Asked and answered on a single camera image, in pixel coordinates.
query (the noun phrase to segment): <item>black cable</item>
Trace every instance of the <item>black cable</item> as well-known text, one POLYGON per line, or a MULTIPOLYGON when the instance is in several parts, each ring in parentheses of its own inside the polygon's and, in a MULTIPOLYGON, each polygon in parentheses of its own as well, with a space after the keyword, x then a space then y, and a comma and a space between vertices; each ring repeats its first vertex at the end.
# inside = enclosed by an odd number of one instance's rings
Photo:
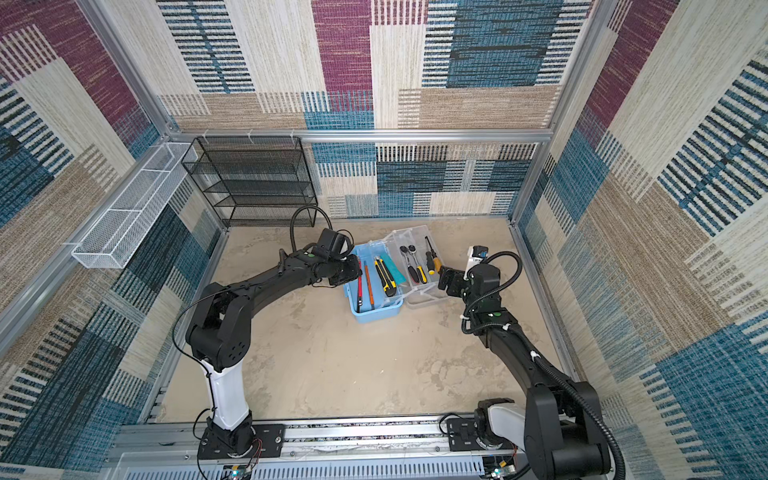
POLYGON ((440 417, 440 420, 438 420, 438 421, 437 421, 437 428, 438 428, 438 430, 440 431, 440 433, 442 433, 443 435, 451 436, 451 434, 450 434, 450 433, 448 433, 448 432, 445 432, 445 431, 443 431, 443 429, 442 429, 442 423, 445 421, 445 419, 447 419, 448 417, 451 417, 451 416, 453 416, 453 417, 459 417, 460 419, 464 419, 464 417, 462 417, 462 416, 461 416, 461 415, 459 415, 458 413, 454 413, 454 412, 449 412, 449 413, 446 413, 445 415, 443 415, 442 417, 440 417))
POLYGON ((328 223, 328 228, 333 230, 333 225, 331 224, 331 219, 328 217, 328 214, 323 211, 322 208, 316 206, 316 205, 302 205, 301 207, 297 208, 295 212, 293 212, 293 216, 290 218, 290 224, 289 224, 289 231, 290 231, 290 247, 293 252, 296 251, 296 237, 293 235, 293 224, 296 222, 296 217, 299 216, 301 212, 304 210, 313 209, 318 212, 320 212, 323 217, 325 217, 326 222, 328 223))
POLYGON ((203 410, 202 412, 198 413, 198 414, 197 414, 197 418, 194 420, 194 423, 192 424, 192 436, 193 436, 194 438, 198 439, 198 440, 202 440, 202 439, 203 439, 203 437, 198 437, 198 436, 195 434, 195 432, 194 432, 194 429, 195 429, 195 427, 197 426, 197 422, 199 422, 199 421, 200 421, 200 417, 201 417, 201 416, 203 416, 203 414, 204 414, 205 412, 207 412, 208 410, 210 410, 210 409, 205 409, 205 410, 203 410))
POLYGON ((611 433, 611 430, 608 428, 607 425, 605 425, 605 422, 603 422, 603 419, 599 418, 598 414, 592 409, 592 407, 587 403, 587 401, 584 400, 584 397, 579 395, 579 393, 570 383, 568 383, 563 378, 561 378, 561 376, 559 375, 559 372, 555 370, 554 367, 547 365, 546 362, 540 356, 535 356, 533 358, 533 362, 536 364, 538 368, 543 370, 544 373, 546 373, 552 380, 554 380, 554 382, 557 383, 568 395, 570 395, 571 398, 589 416, 589 418, 592 419, 592 422, 594 422, 594 424, 598 426, 601 433, 605 437, 605 441, 608 443, 608 449, 611 450, 611 453, 614 456, 614 463, 616 464, 616 472, 614 475, 614 480, 624 480, 624 477, 627 474, 625 472, 625 467, 624 467, 624 456, 621 454, 621 449, 619 448, 618 442, 616 442, 616 438, 614 437, 614 434, 611 433))
MULTIPOLYGON (((472 307, 473 306, 477 305, 479 302, 485 300, 486 298, 488 298, 488 297, 490 297, 492 295, 495 295, 496 293, 501 292, 503 289, 505 289, 505 288, 509 287, 510 285, 512 285, 520 277, 520 274, 523 271, 523 262, 522 262, 522 259, 520 258, 520 256, 518 254, 516 254, 515 252, 510 252, 510 251, 507 251, 507 250, 502 251, 502 252, 496 252, 493 255, 491 255, 490 257, 486 257, 485 259, 483 259, 483 261, 480 262, 480 263, 490 263, 492 260, 494 260, 496 258, 499 258, 499 257, 512 257, 512 258, 515 259, 515 261, 518 263, 518 268, 517 268, 517 270, 515 270, 515 274, 512 275, 512 277, 509 280, 507 280, 506 282, 504 282, 503 284, 497 286, 494 289, 489 290, 486 293, 483 293, 481 296, 477 297, 476 299, 474 299, 473 301, 468 303, 467 306, 464 308, 464 314, 463 314, 464 317, 469 317, 469 313, 472 311, 472 307)), ((469 269, 467 274, 472 272, 472 268, 469 269)))
POLYGON ((238 287, 237 289, 236 289, 236 288, 234 288, 234 287, 231 287, 231 288, 227 288, 227 289, 224 289, 224 290, 220 290, 220 291, 218 291, 218 292, 216 292, 216 293, 212 293, 212 294, 210 294, 210 295, 206 295, 206 296, 203 296, 203 297, 201 297, 201 298, 199 298, 199 299, 195 300, 194 302, 190 303, 190 304, 189 304, 189 305, 188 305, 188 306, 187 306, 187 307, 186 307, 184 310, 181 310, 181 312, 179 313, 179 315, 178 315, 178 316, 176 317, 176 319, 174 320, 174 324, 173 324, 173 326, 170 328, 170 340, 173 342, 173 344, 174 344, 174 347, 176 347, 176 350, 178 350, 178 351, 181 353, 181 355, 184 355, 184 356, 186 356, 186 357, 188 357, 188 358, 191 358, 192 360, 194 360, 194 361, 195 361, 195 362, 196 362, 198 365, 200 365, 200 366, 203 368, 203 370, 205 371, 205 376, 206 376, 206 378, 208 379, 208 388, 210 389, 210 401, 211 401, 211 403, 213 404, 213 405, 212 405, 212 408, 210 409, 210 412, 211 412, 211 414, 212 414, 212 415, 214 415, 214 414, 215 414, 215 412, 216 412, 216 399, 214 398, 214 385, 213 385, 213 383, 212 383, 212 382, 211 382, 211 380, 210 380, 210 372, 208 371, 208 369, 207 369, 207 368, 205 368, 205 365, 203 365, 203 363, 202 363, 200 360, 198 360, 198 359, 194 358, 194 357, 193 357, 192 355, 190 355, 189 353, 187 353, 187 352, 184 352, 184 350, 183 350, 183 349, 182 349, 182 348, 179 346, 179 344, 178 344, 178 343, 176 343, 176 325, 178 325, 178 323, 179 323, 179 320, 181 320, 181 317, 182 317, 182 316, 184 316, 184 314, 187 312, 187 310, 189 310, 189 309, 190 309, 190 308, 192 308, 193 306, 197 305, 198 303, 202 302, 203 300, 209 299, 209 298, 211 298, 212 296, 216 296, 216 295, 218 295, 219 293, 230 292, 230 291, 232 291, 232 290, 238 290, 239 288, 245 288, 245 287, 238 287))
POLYGON ((339 233, 341 233, 341 232, 347 232, 347 233, 349 234, 349 240, 352 242, 352 245, 353 245, 353 248, 354 248, 354 246, 355 246, 355 237, 353 237, 353 236, 352 236, 352 232, 350 232, 350 231, 349 231, 349 230, 347 230, 346 228, 339 228, 339 229, 337 230, 337 232, 339 232, 339 233))
POLYGON ((202 476, 205 480, 208 480, 208 477, 205 476, 205 474, 203 473, 203 469, 200 467, 200 457, 195 455, 195 460, 197 460, 197 470, 200 471, 200 476, 202 476))

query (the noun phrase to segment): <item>yellow-handled screwdriver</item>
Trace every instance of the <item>yellow-handled screwdriver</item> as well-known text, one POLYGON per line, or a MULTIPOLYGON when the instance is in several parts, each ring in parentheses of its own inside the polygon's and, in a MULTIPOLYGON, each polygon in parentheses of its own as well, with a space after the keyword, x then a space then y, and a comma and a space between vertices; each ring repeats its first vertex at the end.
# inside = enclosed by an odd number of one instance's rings
POLYGON ((429 241, 429 237, 424 237, 425 240, 427 240, 427 245, 429 245, 429 255, 427 256, 427 263, 429 263, 429 256, 432 256, 432 265, 429 266, 429 274, 431 275, 434 272, 440 273, 440 270, 442 270, 442 262, 437 257, 437 252, 435 252, 435 249, 432 248, 432 242, 429 241))

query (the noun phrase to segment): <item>aluminum rail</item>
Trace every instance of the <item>aluminum rail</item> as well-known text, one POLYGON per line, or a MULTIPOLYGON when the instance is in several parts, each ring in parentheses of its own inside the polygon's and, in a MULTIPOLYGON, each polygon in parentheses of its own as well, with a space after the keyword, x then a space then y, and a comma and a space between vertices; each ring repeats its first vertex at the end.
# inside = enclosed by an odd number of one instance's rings
POLYGON ((298 130, 253 129, 253 130, 199 130, 170 132, 170 141, 191 142, 197 137, 299 137, 311 142, 398 142, 445 143, 445 142, 502 142, 502 143, 538 143, 549 141, 552 130, 548 128, 496 128, 465 130, 298 130))

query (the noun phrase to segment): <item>robotic arm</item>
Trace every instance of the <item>robotic arm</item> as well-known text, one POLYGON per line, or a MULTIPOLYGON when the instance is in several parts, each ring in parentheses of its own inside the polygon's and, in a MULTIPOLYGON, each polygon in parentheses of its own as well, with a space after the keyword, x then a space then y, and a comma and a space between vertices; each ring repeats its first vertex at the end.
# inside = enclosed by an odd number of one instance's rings
POLYGON ((253 316, 281 296, 324 278, 331 286, 357 279, 362 272, 352 248, 347 236, 326 228, 317 243, 291 254, 281 249, 280 263, 266 272, 226 287, 205 287, 205 300, 194 310, 186 340, 210 384, 213 418, 203 438, 216 444, 214 450, 239 458, 253 447, 256 433, 243 392, 241 362, 250 347, 253 316))
POLYGON ((475 410, 478 443, 498 448, 504 439, 525 445, 531 470, 544 480, 601 475, 616 461, 615 479, 624 478, 624 460, 611 431, 602 421, 600 399, 588 382, 574 382, 556 369, 523 333, 517 319, 502 306, 499 293, 522 272, 520 257, 499 252, 488 257, 488 248, 469 249, 467 270, 444 268, 438 288, 457 296, 466 305, 462 332, 479 337, 526 391, 525 412, 507 399, 485 400, 475 410), (500 285, 498 268, 490 262, 514 257, 518 268, 500 285), (560 414, 575 422, 560 420, 560 414))

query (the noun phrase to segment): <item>clear plastic toolbox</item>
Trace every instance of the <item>clear plastic toolbox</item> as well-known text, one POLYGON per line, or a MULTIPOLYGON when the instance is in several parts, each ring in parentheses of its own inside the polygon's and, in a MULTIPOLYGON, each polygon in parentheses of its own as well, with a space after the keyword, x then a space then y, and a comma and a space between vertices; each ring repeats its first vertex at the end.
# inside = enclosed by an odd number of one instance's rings
POLYGON ((399 270, 406 278, 406 282, 402 285, 398 285, 398 287, 405 297, 406 305, 410 308, 421 308, 423 306, 433 305, 448 298, 445 291, 438 290, 437 288, 438 281, 440 281, 440 274, 436 271, 430 274, 427 270, 426 253, 430 251, 426 240, 427 237, 432 244, 432 249, 437 253, 438 258, 442 259, 440 250, 438 250, 437 247, 437 242, 435 242, 435 239, 432 237, 432 234, 429 232, 429 228, 426 225, 394 230, 381 240, 386 245, 397 270, 399 270), (400 247, 408 248, 410 245, 415 247, 415 252, 413 256, 408 253, 408 260, 406 260, 406 256, 401 252, 400 247), (408 261, 410 261, 414 268, 416 268, 417 265, 421 265, 427 283, 417 283, 411 278, 411 275, 408 272, 408 261))

